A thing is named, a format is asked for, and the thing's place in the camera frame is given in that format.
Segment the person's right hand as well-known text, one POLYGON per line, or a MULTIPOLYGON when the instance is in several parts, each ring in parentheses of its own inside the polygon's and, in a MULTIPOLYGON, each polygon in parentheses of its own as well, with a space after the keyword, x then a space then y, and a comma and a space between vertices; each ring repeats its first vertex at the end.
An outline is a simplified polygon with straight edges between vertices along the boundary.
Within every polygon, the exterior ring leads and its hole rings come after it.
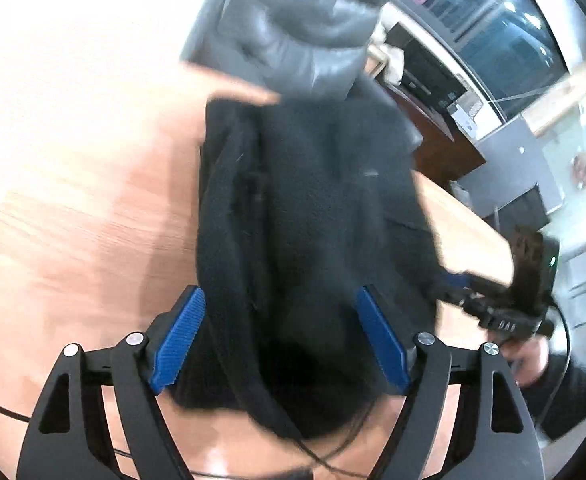
POLYGON ((512 375, 521 388, 528 388, 543 376, 549 362, 549 344, 544 336, 508 340, 500 346, 502 356, 512 363, 512 375))

